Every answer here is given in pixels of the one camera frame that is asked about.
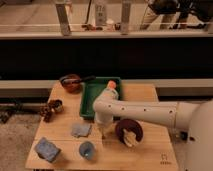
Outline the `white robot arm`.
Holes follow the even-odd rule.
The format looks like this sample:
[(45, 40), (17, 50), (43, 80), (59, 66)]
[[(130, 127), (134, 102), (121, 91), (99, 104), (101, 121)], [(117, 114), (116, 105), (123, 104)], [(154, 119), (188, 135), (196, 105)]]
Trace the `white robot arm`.
[(93, 102), (95, 120), (102, 127), (124, 117), (172, 127), (188, 133), (185, 171), (213, 171), (213, 100), (203, 103), (121, 101), (105, 88)]

